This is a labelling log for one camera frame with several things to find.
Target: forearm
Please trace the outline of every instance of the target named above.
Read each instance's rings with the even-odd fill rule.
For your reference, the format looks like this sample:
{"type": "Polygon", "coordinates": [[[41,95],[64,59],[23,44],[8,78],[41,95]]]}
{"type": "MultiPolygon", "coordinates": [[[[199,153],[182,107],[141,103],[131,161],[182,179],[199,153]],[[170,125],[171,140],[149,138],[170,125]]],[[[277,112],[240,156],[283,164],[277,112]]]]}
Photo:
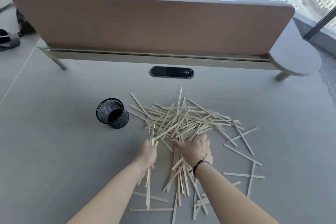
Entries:
{"type": "Polygon", "coordinates": [[[196,176],[220,223],[278,224],[208,163],[201,163],[196,176]]]}
{"type": "Polygon", "coordinates": [[[68,224],[117,224],[141,178],[135,163],[118,173],[68,224]]]}

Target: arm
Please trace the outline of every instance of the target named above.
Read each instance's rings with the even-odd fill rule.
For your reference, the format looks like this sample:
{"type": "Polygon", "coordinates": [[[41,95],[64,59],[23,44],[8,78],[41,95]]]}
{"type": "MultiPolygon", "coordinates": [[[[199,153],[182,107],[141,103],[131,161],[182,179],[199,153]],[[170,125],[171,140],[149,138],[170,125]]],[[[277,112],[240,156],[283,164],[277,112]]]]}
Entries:
{"type": "MultiPolygon", "coordinates": [[[[209,148],[210,140],[206,134],[201,134],[192,142],[186,141],[185,145],[176,140],[172,140],[172,143],[192,167],[203,159],[205,154],[206,161],[213,161],[209,148]]],[[[220,223],[279,224],[208,163],[199,164],[195,174],[220,223]]]]}
{"type": "Polygon", "coordinates": [[[68,224],[117,224],[137,182],[156,160],[156,146],[145,140],[135,159],[118,173],[68,224]]]}

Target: brown privacy panel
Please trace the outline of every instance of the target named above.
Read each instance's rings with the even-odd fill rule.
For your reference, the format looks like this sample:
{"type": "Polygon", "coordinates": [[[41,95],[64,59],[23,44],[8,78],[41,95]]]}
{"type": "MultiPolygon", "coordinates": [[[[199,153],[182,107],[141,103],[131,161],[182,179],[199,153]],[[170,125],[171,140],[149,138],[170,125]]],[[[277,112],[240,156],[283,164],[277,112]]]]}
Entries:
{"type": "Polygon", "coordinates": [[[51,47],[265,55],[294,14],[279,4],[13,0],[51,47]]]}

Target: pile of wooden sticks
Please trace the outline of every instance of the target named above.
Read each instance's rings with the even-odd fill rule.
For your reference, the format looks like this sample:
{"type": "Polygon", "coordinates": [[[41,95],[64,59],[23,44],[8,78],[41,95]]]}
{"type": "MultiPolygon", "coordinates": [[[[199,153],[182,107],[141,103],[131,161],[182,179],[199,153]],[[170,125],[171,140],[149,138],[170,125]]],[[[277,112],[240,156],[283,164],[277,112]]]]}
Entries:
{"type": "MultiPolygon", "coordinates": [[[[158,140],[160,140],[169,151],[174,154],[174,161],[172,163],[172,169],[170,173],[170,179],[166,186],[163,188],[163,191],[169,192],[170,185],[172,182],[177,178],[177,189],[175,195],[175,203],[174,208],[163,208],[158,209],[150,208],[150,198],[157,199],[150,196],[150,177],[151,177],[151,170],[149,169],[147,172],[147,181],[146,181],[146,188],[147,193],[146,195],[141,194],[141,196],[146,196],[146,209],[129,209],[129,211],[173,211],[173,220],[172,223],[175,222],[175,215],[176,215],[176,207],[177,205],[181,205],[181,194],[185,196],[190,196],[190,190],[187,182],[187,177],[189,176],[191,183],[195,189],[194,192],[194,214],[193,219],[196,219],[196,213],[199,211],[200,208],[204,209],[204,212],[208,214],[208,211],[205,207],[209,201],[205,194],[200,194],[197,188],[198,180],[190,173],[192,167],[189,166],[182,158],[181,154],[179,153],[177,148],[171,147],[170,140],[176,139],[181,143],[184,143],[185,140],[193,140],[199,134],[205,133],[213,128],[215,128],[224,138],[227,140],[228,143],[231,143],[234,146],[237,144],[234,142],[238,138],[242,138],[246,147],[250,151],[252,155],[254,155],[252,149],[250,148],[249,144],[247,143],[244,135],[258,129],[254,128],[245,133],[242,133],[244,130],[240,125],[241,123],[239,120],[234,120],[228,116],[224,116],[219,114],[218,112],[214,112],[211,110],[207,110],[193,100],[184,97],[182,104],[181,102],[181,95],[182,95],[182,87],[180,88],[179,98],[177,106],[174,107],[174,103],[170,107],[165,107],[163,105],[155,103],[152,107],[145,107],[142,106],[141,103],[137,100],[137,98],[131,93],[133,99],[136,101],[139,107],[130,105],[133,109],[140,112],[138,114],[136,112],[128,110],[134,116],[145,121],[145,128],[149,128],[149,141],[151,145],[157,145],[158,140]],[[192,105],[187,106],[186,101],[189,101],[192,105]],[[232,126],[235,127],[239,135],[235,138],[230,138],[224,130],[224,127],[232,126]]],[[[254,168],[255,164],[261,166],[259,162],[252,160],[251,158],[245,156],[244,154],[238,152],[237,150],[231,148],[230,146],[225,146],[236,153],[246,157],[250,161],[253,161],[253,170],[251,175],[241,175],[241,174],[232,174],[232,173],[223,173],[229,175],[238,175],[238,176],[246,176],[250,177],[250,184],[248,190],[248,196],[250,195],[250,186],[252,184],[252,178],[261,178],[261,176],[254,175],[254,168]]]]}

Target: black bracelet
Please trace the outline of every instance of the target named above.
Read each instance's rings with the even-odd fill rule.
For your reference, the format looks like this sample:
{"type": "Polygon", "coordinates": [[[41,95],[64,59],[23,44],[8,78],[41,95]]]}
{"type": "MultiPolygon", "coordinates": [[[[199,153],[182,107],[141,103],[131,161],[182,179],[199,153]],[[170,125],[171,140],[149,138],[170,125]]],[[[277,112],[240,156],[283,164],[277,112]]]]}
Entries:
{"type": "Polygon", "coordinates": [[[206,158],[206,156],[207,156],[207,154],[205,154],[205,157],[204,157],[203,159],[201,159],[200,161],[198,161],[197,164],[194,166],[194,168],[193,168],[192,170],[189,171],[190,173],[193,172],[193,174],[194,174],[194,176],[195,176],[196,178],[197,178],[197,176],[196,176],[196,174],[195,174],[195,171],[196,171],[196,168],[198,167],[198,165],[199,165],[200,163],[202,163],[202,162],[207,162],[207,163],[211,166],[211,164],[210,164],[208,161],[204,160],[204,159],[206,158]]]}

